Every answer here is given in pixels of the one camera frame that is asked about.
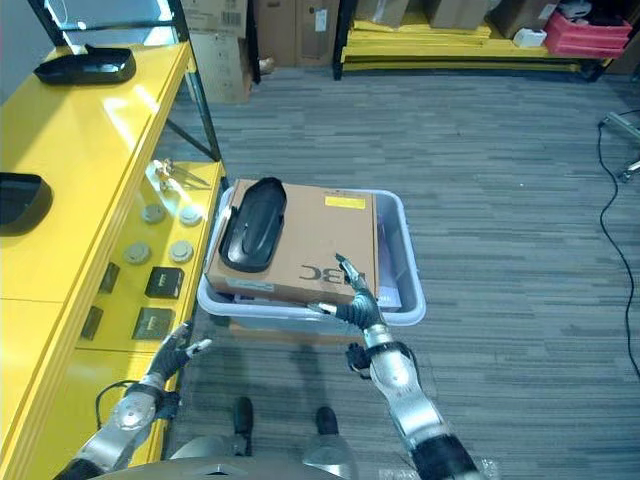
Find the black tray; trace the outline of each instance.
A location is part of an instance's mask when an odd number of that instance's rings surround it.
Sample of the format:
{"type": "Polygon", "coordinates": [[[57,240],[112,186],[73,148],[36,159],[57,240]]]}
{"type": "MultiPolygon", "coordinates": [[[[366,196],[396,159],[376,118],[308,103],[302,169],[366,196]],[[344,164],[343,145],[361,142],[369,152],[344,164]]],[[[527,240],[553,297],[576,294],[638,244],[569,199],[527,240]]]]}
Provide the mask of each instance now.
{"type": "Polygon", "coordinates": [[[50,85],[123,83],[136,73],[136,61],[128,48],[95,48],[41,63],[33,73],[50,85]]]}

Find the white paper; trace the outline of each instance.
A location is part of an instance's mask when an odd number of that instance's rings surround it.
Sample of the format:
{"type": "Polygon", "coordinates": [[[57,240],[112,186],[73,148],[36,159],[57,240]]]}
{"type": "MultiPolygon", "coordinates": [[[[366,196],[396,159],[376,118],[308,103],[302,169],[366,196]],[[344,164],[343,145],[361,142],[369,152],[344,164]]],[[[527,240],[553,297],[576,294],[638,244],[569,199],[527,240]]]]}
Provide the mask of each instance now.
{"type": "Polygon", "coordinates": [[[316,10],[316,32],[327,31],[327,9],[316,10]]]}
{"type": "Polygon", "coordinates": [[[242,288],[244,290],[256,290],[258,292],[273,292],[273,283],[258,282],[255,280],[241,280],[239,278],[226,278],[227,285],[231,288],[242,288]]]}
{"type": "Polygon", "coordinates": [[[549,17],[556,9],[557,3],[548,3],[540,12],[538,20],[549,20],[549,17]]]}

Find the plastic bin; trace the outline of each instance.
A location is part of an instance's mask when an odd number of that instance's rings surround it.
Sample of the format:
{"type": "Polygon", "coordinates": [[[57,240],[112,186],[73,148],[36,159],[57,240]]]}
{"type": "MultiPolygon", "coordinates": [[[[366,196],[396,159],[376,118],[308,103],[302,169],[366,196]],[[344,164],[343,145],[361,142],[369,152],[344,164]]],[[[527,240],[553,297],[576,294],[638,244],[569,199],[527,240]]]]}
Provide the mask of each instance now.
{"type": "Polygon", "coordinates": [[[545,30],[545,44],[554,55],[618,58],[624,52],[631,25],[626,22],[616,27],[576,25],[556,12],[545,30]]]}
{"type": "MultiPolygon", "coordinates": [[[[220,199],[212,241],[209,243],[207,264],[213,254],[215,239],[218,237],[222,212],[229,204],[232,191],[233,188],[227,189],[220,199]]],[[[385,190],[352,191],[373,193],[376,196],[378,218],[381,218],[384,223],[402,302],[402,307],[398,311],[385,312],[384,318],[391,326],[415,325],[424,318],[427,304],[418,279],[418,269],[402,201],[396,194],[385,190]]],[[[358,333],[357,328],[352,325],[304,307],[234,303],[229,297],[217,293],[209,284],[204,273],[198,285],[198,303],[206,312],[231,317],[246,328],[323,335],[355,335],[358,333]]]]}

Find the wall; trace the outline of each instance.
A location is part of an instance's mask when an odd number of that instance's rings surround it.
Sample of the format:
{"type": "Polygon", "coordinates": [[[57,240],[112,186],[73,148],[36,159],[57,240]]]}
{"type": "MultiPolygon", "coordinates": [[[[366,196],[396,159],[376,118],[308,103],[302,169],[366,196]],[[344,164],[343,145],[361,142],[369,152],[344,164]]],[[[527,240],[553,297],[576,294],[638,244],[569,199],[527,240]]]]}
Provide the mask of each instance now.
{"type": "Polygon", "coordinates": [[[4,103],[53,44],[27,0],[4,0],[0,6],[0,25],[0,102],[4,103]]]}
{"type": "MultiPolygon", "coordinates": [[[[60,21],[84,21],[86,24],[148,20],[160,16],[165,0],[50,0],[60,21]]],[[[2,26],[2,57],[0,57],[0,88],[4,101],[15,91],[53,44],[31,10],[27,0],[3,0],[0,5],[2,26]]],[[[142,43],[148,29],[112,30],[71,36],[73,43],[142,43]]]]}

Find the gray carpet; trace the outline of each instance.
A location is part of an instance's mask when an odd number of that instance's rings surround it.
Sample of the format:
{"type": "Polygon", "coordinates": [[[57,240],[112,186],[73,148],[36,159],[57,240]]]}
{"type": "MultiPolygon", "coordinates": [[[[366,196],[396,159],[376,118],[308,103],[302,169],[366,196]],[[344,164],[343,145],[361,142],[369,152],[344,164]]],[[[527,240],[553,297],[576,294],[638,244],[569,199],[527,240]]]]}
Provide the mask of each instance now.
{"type": "MultiPolygon", "coordinates": [[[[351,75],[281,70],[247,105],[212,105],[229,175],[380,188],[402,198],[428,298],[427,317],[394,333],[476,459],[502,478],[635,479],[640,382],[626,355],[628,281],[598,226],[612,193],[596,124],[640,107],[640,88],[573,76],[351,75]]],[[[171,117],[204,138],[182,93],[171,117]]],[[[606,162],[638,148],[605,129],[606,162]]],[[[201,158],[165,131],[158,155],[201,158]]],[[[636,183],[607,223],[640,271],[636,183]]],[[[382,397],[347,372],[346,345],[236,340],[196,313],[215,347],[183,374],[170,454],[231,430],[249,395],[256,455],[300,456],[321,405],[335,409],[362,478],[408,470],[382,397]]],[[[631,311],[640,357],[640,320],[631,311]]]]}

